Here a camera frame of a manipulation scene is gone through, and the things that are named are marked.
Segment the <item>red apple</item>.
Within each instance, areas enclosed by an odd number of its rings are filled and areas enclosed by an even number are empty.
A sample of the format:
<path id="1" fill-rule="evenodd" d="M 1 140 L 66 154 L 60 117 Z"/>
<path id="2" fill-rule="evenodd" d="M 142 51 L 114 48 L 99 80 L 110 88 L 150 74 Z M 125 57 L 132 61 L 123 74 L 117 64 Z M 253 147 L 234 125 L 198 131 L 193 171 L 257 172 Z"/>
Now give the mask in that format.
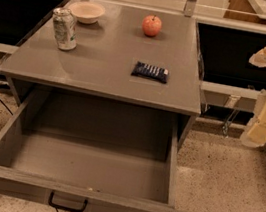
<path id="1" fill-rule="evenodd" d="M 162 21 L 156 15 L 148 15 L 142 21 L 142 30 L 148 37 L 156 37 L 160 33 Z"/>

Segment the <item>blue rxbar blueberry bar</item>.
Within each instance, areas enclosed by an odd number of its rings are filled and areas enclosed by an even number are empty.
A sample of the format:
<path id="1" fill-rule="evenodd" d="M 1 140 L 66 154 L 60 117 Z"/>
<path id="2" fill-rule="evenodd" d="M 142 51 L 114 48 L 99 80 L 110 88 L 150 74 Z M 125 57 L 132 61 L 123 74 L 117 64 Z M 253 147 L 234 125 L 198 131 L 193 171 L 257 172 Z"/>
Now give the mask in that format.
<path id="1" fill-rule="evenodd" d="M 169 76 L 169 71 L 162 67 L 153 66 L 152 64 L 146 64 L 139 61 L 136 63 L 131 74 L 133 76 L 144 77 L 165 84 L 167 82 L 167 77 Z"/>

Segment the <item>right metal frame post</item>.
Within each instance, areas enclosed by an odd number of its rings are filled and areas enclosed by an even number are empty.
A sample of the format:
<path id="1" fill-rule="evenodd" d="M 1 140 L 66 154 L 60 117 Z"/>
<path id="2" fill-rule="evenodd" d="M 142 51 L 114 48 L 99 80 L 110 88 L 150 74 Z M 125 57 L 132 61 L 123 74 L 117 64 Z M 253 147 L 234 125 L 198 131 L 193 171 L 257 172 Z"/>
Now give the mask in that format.
<path id="1" fill-rule="evenodd" d="M 197 0 L 186 0 L 183 10 L 184 16 L 191 17 L 194 14 L 196 4 Z"/>

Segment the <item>open grey top drawer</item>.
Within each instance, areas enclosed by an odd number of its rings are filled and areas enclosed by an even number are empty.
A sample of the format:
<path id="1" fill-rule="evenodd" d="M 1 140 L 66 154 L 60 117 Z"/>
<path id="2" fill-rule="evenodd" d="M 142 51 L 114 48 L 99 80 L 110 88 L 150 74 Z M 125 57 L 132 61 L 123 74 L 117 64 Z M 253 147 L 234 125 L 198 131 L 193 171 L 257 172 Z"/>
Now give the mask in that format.
<path id="1" fill-rule="evenodd" d="M 84 212 L 175 209 L 178 117 L 172 112 L 37 87 L 0 131 L 0 193 Z"/>

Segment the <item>white paper bowl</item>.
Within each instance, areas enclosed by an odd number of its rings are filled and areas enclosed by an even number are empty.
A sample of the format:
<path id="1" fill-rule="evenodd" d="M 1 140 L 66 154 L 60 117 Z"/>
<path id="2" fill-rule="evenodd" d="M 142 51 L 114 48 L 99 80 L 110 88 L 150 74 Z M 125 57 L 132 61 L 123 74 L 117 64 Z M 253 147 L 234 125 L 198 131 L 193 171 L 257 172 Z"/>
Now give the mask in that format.
<path id="1" fill-rule="evenodd" d="M 80 1 L 68 7 L 78 22 L 82 24 L 95 24 L 99 17 L 105 14 L 105 8 L 101 4 L 90 1 Z"/>

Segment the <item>silver green soda can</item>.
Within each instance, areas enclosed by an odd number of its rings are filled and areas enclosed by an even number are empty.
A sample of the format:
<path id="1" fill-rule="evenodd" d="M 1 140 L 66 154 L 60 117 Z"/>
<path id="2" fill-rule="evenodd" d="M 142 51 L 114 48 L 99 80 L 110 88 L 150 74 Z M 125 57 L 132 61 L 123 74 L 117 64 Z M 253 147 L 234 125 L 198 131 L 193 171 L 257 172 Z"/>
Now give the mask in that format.
<path id="1" fill-rule="evenodd" d="M 52 19 L 58 48 L 62 51 L 76 48 L 75 18 L 71 10 L 57 7 L 53 11 Z"/>

